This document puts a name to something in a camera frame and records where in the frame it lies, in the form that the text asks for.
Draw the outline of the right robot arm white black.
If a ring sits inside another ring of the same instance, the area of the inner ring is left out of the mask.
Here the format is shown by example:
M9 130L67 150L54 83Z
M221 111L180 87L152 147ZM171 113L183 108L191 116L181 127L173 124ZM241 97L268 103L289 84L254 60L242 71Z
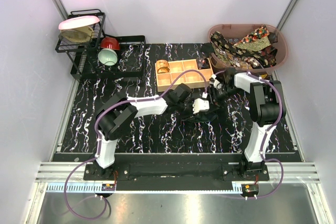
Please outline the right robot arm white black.
M267 162L279 161L276 158L266 159L266 149L277 124L286 115L281 82L268 81L250 72L230 73L223 70L211 76L210 84L226 94L237 89L249 93L249 115L253 127L238 165L238 173L242 179L250 180L266 169Z

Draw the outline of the dark green fern tie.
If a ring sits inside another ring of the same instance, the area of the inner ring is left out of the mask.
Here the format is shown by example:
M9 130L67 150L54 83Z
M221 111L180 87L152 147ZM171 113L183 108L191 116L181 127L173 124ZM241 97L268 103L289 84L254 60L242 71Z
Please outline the dark green fern tie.
M217 119L217 114L214 112L211 113L200 112L198 114L193 114L191 116L183 118L182 121L192 123L206 123L211 122L215 119Z

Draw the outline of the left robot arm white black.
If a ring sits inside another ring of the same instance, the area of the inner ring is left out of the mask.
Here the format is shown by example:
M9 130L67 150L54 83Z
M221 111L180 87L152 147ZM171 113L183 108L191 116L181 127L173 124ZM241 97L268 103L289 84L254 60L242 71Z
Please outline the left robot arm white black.
M95 114L94 130L97 134L97 151L94 166L95 174L103 180L113 175L115 151L121 136L129 129L135 119L147 115L162 115L178 112L191 115L192 89L179 84L161 95L133 98L117 93Z

